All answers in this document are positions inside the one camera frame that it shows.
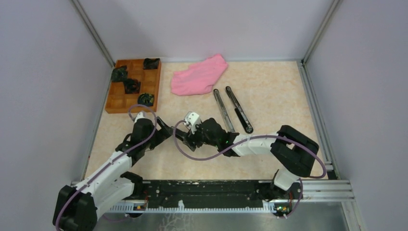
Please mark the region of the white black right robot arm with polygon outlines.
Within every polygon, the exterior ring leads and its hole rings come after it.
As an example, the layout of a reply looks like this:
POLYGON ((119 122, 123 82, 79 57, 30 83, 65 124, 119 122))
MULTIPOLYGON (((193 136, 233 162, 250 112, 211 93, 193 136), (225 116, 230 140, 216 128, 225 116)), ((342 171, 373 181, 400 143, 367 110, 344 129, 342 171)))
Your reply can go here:
POLYGON ((182 123, 189 131, 177 129, 174 135, 192 151, 205 144, 217 148, 214 157, 274 156, 284 167, 277 171, 271 183, 271 193, 276 198, 284 198, 299 178, 309 178, 318 160, 319 145, 289 125, 281 126, 274 134, 242 135, 225 131, 213 118, 184 119, 182 123))

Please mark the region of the beige and black stapler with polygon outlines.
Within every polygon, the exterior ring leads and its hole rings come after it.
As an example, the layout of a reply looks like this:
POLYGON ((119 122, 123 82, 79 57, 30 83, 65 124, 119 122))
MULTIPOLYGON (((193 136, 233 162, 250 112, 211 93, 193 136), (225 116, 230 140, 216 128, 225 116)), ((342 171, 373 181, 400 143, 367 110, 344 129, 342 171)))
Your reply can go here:
POLYGON ((221 95, 219 93, 218 89, 214 89, 213 90, 213 94, 214 94, 214 98, 216 100, 216 103, 219 107, 220 113, 221 113, 221 117, 224 121, 224 124, 226 126, 227 131, 229 132, 235 132, 234 126, 232 124, 232 121, 228 115, 227 109, 222 101, 221 95))

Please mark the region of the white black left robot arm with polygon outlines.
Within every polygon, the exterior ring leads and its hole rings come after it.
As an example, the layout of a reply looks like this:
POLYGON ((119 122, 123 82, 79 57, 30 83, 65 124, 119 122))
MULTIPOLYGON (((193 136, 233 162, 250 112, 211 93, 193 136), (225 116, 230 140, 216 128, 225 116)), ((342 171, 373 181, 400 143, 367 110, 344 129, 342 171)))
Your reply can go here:
POLYGON ((173 128, 160 117, 136 116, 133 130, 94 173, 74 186, 63 186, 57 197, 52 223, 58 231, 91 231, 97 221, 122 199, 143 196, 142 177, 130 169, 147 150, 171 137, 173 128))

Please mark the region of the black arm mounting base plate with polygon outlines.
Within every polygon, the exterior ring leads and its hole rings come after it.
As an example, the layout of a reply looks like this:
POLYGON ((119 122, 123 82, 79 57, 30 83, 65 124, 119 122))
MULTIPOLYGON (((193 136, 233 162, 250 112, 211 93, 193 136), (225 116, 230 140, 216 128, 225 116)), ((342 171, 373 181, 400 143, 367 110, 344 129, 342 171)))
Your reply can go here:
POLYGON ((185 208, 260 208, 264 202, 301 197, 296 182, 283 191, 269 180, 150 180, 136 185, 128 196, 141 200, 148 208, 175 208, 182 201, 185 208))

